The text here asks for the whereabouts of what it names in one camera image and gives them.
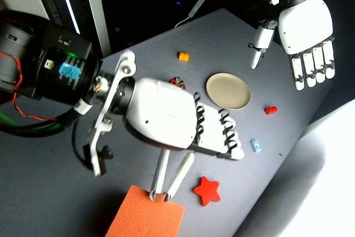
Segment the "blue lego brick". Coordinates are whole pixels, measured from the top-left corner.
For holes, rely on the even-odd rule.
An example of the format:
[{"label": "blue lego brick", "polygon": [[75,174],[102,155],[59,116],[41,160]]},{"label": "blue lego brick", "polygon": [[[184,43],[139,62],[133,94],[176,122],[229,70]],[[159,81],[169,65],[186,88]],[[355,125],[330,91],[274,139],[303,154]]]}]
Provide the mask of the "blue lego brick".
[{"label": "blue lego brick", "polygon": [[261,151],[261,146],[260,146],[258,140],[252,140],[251,143],[252,143],[252,145],[254,147],[254,151],[255,152],[260,152]]}]

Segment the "star-shaped toy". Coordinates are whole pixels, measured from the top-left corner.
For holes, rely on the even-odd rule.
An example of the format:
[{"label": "star-shaped toy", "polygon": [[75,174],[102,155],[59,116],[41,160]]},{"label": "star-shaped toy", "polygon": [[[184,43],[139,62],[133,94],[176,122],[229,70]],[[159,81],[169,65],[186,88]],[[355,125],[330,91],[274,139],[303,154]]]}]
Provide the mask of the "star-shaped toy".
[{"label": "star-shaped toy", "polygon": [[208,178],[201,178],[201,185],[194,189],[194,193],[201,197],[201,205],[206,206],[210,201],[218,202],[221,200],[217,193],[217,188],[220,185],[217,181],[209,181]]}]

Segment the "green wire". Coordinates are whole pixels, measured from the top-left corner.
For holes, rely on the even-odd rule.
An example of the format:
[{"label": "green wire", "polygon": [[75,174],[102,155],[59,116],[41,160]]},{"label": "green wire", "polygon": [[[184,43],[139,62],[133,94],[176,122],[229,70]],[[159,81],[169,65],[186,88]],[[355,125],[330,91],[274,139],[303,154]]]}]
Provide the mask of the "green wire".
[{"label": "green wire", "polygon": [[[0,120],[2,120],[4,123],[6,123],[7,125],[10,126],[18,126],[18,123],[13,121],[12,119],[10,119],[8,116],[6,116],[3,113],[0,113]],[[23,130],[24,132],[31,132],[31,133],[41,133],[41,132],[46,132],[49,130],[55,130],[57,128],[59,128],[61,126],[61,124],[59,122],[53,123],[52,125],[49,125],[47,127],[44,128],[40,128],[40,129],[26,129]]]}]

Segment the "gray table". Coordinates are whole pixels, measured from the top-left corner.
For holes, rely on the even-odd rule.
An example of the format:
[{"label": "gray table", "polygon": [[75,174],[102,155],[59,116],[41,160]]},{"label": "gray table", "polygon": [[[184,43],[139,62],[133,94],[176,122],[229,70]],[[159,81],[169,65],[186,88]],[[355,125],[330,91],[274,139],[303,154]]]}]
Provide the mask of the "gray table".
[{"label": "gray table", "polygon": [[[248,24],[221,9],[131,48],[136,54],[136,79],[169,80],[181,76],[188,91],[200,92],[201,101],[213,107],[216,106],[204,89],[211,74],[235,74],[251,89],[250,104],[231,112],[245,158],[231,162],[196,155],[173,198],[186,207],[179,236],[232,236],[331,86],[325,83],[296,91],[287,56],[275,43],[263,64],[251,70],[247,44],[253,40],[254,32]],[[189,52],[190,61],[179,61],[179,51]],[[118,56],[104,59],[103,69],[112,70]],[[19,98],[18,103],[38,115],[59,114],[68,108],[25,97]],[[270,105],[278,106],[279,112],[266,116],[263,109]],[[2,105],[0,112],[19,117],[10,104]],[[95,107],[81,120],[81,145],[87,142],[88,129],[97,113]],[[70,146],[70,130],[42,139],[0,133],[0,236],[104,236],[130,185],[150,189],[159,149],[129,134],[121,117],[112,117],[113,130],[101,138],[99,145],[109,144],[115,158],[108,163],[108,173],[100,178],[94,178],[77,162]],[[262,152],[254,153],[252,139],[260,141]],[[185,153],[172,152],[167,179]],[[220,202],[200,205],[192,189],[201,176],[220,182]]]}]

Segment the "beige plate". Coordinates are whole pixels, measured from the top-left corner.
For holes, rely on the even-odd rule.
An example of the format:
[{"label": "beige plate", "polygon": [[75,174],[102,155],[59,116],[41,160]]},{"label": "beige plate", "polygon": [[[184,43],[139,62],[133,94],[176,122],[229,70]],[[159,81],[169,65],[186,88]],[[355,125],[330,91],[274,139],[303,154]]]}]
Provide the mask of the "beige plate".
[{"label": "beige plate", "polygon": [[246,107],[251,98],[249,86],[229,73],[212,75],[206,83],[207,94],[215,104],[226,109]]}]

